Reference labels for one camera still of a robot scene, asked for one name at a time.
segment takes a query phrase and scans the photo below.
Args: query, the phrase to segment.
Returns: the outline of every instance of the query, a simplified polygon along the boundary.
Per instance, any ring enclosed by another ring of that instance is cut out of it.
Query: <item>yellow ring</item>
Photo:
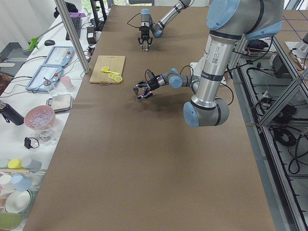
[[[115,78],[116,78],[117,76],[119,76],[119,75],[117,75],[117,74],[112,74],[112,75],[111,75],[111,78],[112,78],[113,80],[115,80]]]
[[[115,82],[121,82],[123,80],[123,78],[121,76],[116,76],[115,77]]]
[[[110,70],[110,68],[108,66],[103,66],[102,69],[101,69],[101,71],[109,71],[109,70]]]

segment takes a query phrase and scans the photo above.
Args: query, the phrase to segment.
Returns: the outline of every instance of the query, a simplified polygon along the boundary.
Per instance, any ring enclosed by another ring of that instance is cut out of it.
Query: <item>white curtain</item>
[[[0,1],[0,51],[10,42],[18,42],[26,50],[31,39],[54,21],[53,0]]]

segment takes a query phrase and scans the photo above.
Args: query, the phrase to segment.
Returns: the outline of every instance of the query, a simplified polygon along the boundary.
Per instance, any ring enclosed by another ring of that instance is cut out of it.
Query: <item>pink cup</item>
[[[60,79],[60,81],[61,81],[61,83],[63,83],[63,85],[65,86],[66,89],[70,89],[73,86],[72,81],[71,81],[69,76],[63,76]]]

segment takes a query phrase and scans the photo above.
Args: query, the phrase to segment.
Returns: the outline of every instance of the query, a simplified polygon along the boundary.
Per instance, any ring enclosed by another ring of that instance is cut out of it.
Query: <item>white plate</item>
[[[9,213],[21,213],[24,211],[31,201],[31,193],[29,191],[15,191],[6,199],[5,211]]]

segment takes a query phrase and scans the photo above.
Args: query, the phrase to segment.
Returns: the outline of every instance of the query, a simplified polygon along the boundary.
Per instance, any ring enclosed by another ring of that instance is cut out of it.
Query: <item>metal pole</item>
[[[114,6],[115,5],[114,0],[107,0],[107,5],[108,5],[108,8],[111,8],[112,6]]]
[[[85,71],[85,73],[87,74],[90,71],[90,66],[88,64],[88,61],[87,61],[85,55],[84,55],[83,49],[81,47],[81,44],[80,44],[80,41],[79,41],[79,38],[78,38],[78,35],[75,31],[75,28],[74,28],[74,25],[73,25],[73,22],[72,22],[72,19],[71,19],[69,13],[68,13],[66,4],[65,4],[64,0],[54,0],[54,1],[56,3],[56,6],[57,6],[58,11],[60,13],[60,16],[62,18],[64,27],[66,28],[66,30],[69,34],[69,37],[70,37],[70,39],[73,43],[75,52],[78,56],[78,59],[79,59],[81,65],[82,65],[82,68]]]

